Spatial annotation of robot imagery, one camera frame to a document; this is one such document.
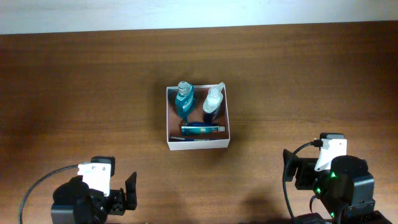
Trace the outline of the blue white toothbrush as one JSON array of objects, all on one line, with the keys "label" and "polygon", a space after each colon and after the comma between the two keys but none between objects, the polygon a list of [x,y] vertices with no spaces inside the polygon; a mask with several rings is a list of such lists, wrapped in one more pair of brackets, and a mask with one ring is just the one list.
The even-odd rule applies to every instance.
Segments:
[{"label": "blue white toothbrush", "polygon": [[171,136],[170,140],[175,140],[175,141],[211,141],[212,139],[197,139],[197,138]]}]

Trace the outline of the teal toothpaste tube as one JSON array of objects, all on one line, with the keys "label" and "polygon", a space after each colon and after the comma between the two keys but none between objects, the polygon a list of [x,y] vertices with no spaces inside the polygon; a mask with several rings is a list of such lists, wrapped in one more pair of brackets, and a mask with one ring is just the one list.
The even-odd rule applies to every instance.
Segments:
[{"label": "teal toothpaste tube", "polygon": [[225,132],[224,126],[182,126],[181,132],[183,136],[199,135],[199,134],[211,134]]}]

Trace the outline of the purple foam pump bottle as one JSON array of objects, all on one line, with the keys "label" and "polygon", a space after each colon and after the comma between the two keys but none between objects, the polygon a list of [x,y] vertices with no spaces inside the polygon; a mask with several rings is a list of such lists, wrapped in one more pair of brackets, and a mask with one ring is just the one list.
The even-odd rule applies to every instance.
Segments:
[{"label": "purple foam pump bottle", "polygon": [[221,82],[208,90],[207,97],[203,104],[203,121],[205,123],[211,123],[217,118],[224,98],[222,94],[224,87],[224,82]]}]

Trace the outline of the teal Listerine mouthwash bottle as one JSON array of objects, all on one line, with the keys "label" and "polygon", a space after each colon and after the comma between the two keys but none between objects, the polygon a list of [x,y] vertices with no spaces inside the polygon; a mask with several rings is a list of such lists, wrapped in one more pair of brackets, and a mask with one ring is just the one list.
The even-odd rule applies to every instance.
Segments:
[{"label": "teal Listerine mouthwash bottle", "polygon": [[178,84],[178,93],[175,99],[175,105],[177,114],[184,121],[187,121],[188,115],[195,107],[194,90],[195,87],[188,82],[181,81]]}]

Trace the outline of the blue disposable razor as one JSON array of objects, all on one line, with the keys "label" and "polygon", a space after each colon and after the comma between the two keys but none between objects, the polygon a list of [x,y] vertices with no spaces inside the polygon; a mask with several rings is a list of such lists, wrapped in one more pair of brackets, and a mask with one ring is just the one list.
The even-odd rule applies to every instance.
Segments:
[{"label": "blue disposable razor", "polygon": [[185,123],[185,126],[206,127],[206,126],[219,126],[219,124],[217,124],[217,123],[205,123],[205,122],[189,122],[189,123]]}]

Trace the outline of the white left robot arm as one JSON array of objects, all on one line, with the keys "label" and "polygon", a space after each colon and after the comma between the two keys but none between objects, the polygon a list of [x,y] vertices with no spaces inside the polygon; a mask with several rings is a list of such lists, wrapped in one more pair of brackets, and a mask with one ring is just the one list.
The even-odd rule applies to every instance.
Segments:
[{"label": "white left robot arm", "polygon": [[[51,216],[53,223],[106,223],[110,215],[123,216],[137,208],[137,173],[125,181],[125,189],[110,189],[108,193],[89,186],[79,174],[59,186],[53,193]],[[177,196],[163,191],[152,204],[149,218],[154,223],[196,223],[186,213],[186,206],[176,203]],[[263,195],[252,195],[241,202],[243,208],[228,215],[239,218],[246,214],[247,220],[236,223],[291,223],[277,211],[274,202]]]}]

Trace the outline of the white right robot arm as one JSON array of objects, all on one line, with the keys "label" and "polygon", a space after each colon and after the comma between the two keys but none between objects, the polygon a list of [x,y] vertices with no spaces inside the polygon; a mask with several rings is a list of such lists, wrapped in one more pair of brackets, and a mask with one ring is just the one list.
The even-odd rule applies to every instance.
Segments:
[{"label": "white right robot arm", "polygon": [[331,169],[323,171],[315,170],[316,163],[314,158],[294,157],[288,180],[295,177],[297,189],[313,191],[310,201],[319,199],[331,218],[311,212],[296,216],[293,223],[390,223],[375,209],[374,177],[364,159],[338,156],[332,159]]}]

